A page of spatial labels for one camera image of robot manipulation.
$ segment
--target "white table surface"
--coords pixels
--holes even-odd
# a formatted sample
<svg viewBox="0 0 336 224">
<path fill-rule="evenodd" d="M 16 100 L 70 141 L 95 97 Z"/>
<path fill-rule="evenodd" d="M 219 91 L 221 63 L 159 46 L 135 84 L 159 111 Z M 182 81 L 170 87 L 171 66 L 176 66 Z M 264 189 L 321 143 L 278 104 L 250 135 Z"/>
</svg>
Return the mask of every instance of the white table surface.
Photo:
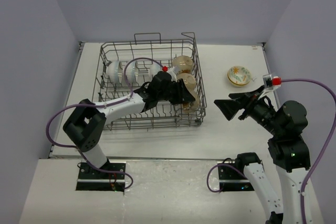
<svg viewBox="0 0 336 224">
<path fill-rule="evenodd" d="M 262 224 L 266 220 L 253 191 L 208 191 L 205 179 L 215 161 L 128 161 L 126 171 L 133 176 L 134 185 L 124 195 L 75 191 L 78 162 L 39 160 L 20 224 Z M 264 166 L 269 175 L 273 164 Z M 276 176 L 269 178 L 279 192 Z M 210 185 L 219 187 L 217 170 Z M 323 224 L 310 183 L 308 190 L 313 223 Z"/>
<path fill-rule="evenodd" d="M 69 104 L 92 97 L 94 76 L 97 70 L 99 43 L 86 43 L 72 85 Z M 104 131 L 100 146 L 109 157 L 223 159 L 238 153 L 268 154 L 267 143 L 271 135 L 248 118 L 228 122 L 215 106 L 215 99 L 227 99 L 228 94 L 257 89 L 263 84 L 262 76 L 268 73 L 261 46 L 198 45 L 202 76 L 207 99 L 206 117 L 199 127 L 135 129 Z M 243 88 L 233 87 L 227 80 L 227 70 L 234 66 L 247 67 L 253 81 Z M 275 97 L 269 95 L 274 105 Z M 71 111 L 65 113 L 64 124 Z M 63 130 L 57 142 L 72 144 Z M 53 156 L 78 157 L 74 149 L 55 146 Z"/>
</svg>

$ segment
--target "white bowl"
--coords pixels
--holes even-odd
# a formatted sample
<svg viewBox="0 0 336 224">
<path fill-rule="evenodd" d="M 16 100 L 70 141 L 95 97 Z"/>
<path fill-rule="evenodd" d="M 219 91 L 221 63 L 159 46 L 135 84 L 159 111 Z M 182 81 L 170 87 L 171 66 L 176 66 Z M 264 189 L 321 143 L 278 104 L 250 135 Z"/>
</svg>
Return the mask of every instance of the white bowl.
<svg viewBox="0 0 336 224">
<path fill-rule="evenodd" d="M 111 62 L 106 69 L 106 74 L 112 83 L 121 83 L 122 81 L 122 67 L 120 61 Z"/>
<path fill-rule="evenodd" d="M 251 81 L 250 71 L 242 66 L 233 66 L 227 72 L 227 78 L 229 82 L 235 87 L 243 87 L 249 84 Z"/>
<path fill-rule="evenodd" d="M 133 61 L 128 65 L 126 69 L 126 76 L 130 84 L 138 82 L 139 67 L 137 61 Z"/>
</svg>

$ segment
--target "gray wall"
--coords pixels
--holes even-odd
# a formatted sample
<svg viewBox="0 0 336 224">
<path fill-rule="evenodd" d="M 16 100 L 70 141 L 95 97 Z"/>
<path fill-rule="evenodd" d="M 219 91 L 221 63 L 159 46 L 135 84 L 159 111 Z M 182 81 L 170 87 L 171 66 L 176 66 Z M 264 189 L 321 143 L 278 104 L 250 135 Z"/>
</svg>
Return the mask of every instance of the gray wall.
<svg viewBox="0 0 336 224">
<path fill-rule="evenodd" d="M 0 0 L 0 223 L 18 223 L 47 119 L 66 99 L 78 43 L 56 0 Z"/>
<path fill-rule="evenodd" d="M 198 41 L 267 41 L 290 0 L 57 0 L 80 40 L 130 39 L 160 31 L 174 38 L 196 32 Z"/>
<path fill-rule="evenodd" d="M 336 91 L 336 0 L 292 0 L 266 44 L 271 70 L 283 78 L 312 78 Z M 331 96 L 312 84 L 284 84 L 280 101 L 300 101 L 308 109 L 304 139 L 315 161 L 335 114 Z M 336 136 L 312 177 L 326 223 L 335 223 Z"/>
</svg>

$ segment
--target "white wall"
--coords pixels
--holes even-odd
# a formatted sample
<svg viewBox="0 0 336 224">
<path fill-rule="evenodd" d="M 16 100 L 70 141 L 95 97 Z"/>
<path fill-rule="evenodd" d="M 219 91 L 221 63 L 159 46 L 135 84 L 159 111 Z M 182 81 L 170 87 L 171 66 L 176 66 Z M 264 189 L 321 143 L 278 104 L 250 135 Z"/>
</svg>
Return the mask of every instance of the white wall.
<svg viewBox="0 0 336 224">
<path fill-rule="evenodd" d="M 270 67 L 283 78 L 312 78 L 336 91 L 336 2 L 292 0 L 266 44 Z M 335 114 L 331 96 L 312 84 L 284 84 L 281 102 L 297 100 L 308 109 L 303 137 L 315 161 Z M 326 223 L 334 223 L 336 136 L 313 174 L 312 181 Z"/>
<path fill-rule="evenodd" d="M 163 38 L 194 31 L 199 42 L 267 41 L 290 0 L 57 0 L 75 35 L 84 41 Z"/>
<path fill-rule="evenodd" d="M 66 99 L 77 50 L 56 0 L 0 0 L 0 223 L 19 222 L 37 161 L 49 154 L 44 128 Z"/>
</svg>

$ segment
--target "ceramic bowl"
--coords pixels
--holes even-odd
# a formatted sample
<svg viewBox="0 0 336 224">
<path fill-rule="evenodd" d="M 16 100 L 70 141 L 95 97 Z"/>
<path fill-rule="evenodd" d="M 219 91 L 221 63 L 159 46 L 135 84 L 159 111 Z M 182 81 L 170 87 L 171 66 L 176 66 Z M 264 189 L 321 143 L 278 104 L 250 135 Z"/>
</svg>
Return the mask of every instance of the ceramic bowl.
<svg viewBox="0 0 336 224">
<path fill-rule="evenodd" d="M 234 66 L 227 72 L 229 82 L 235 87 L 243 87 L 249 84 L 251 81 L 250 71 L 242 66 Z"/>
<path fill-rule="evenodd" d="M 106 69 L 106 74 L 112 83 L 121 83 L 122 81 L 122 66 L 120 61 L 111 62 Z"/>
<path fill-rule="evenodd" d="M 194 90 L 189 90 L 189 93 L 195 98 L 195 101 L 192 103 L 182 104 L 184 113 L 192 113 L 197 110 L 201 105 L 200 96 Z"/>
<path fill-rule="evenodd" d="M 176 78 L 177 80 L 182 79 L 188 90 L 194 90 L 196 88 L 196 79 L 190 73 L 180 73 Z"/>
<path fill-rule="evenodd" d="M 186 55 L 181 55 L 173 59 L 172 62 L 173 67 L 178 67 L 179 71 L 177 74 L 180 73 L 191 73 L 194 67 L 194 62 L 192 58 Z"/>
</svg>

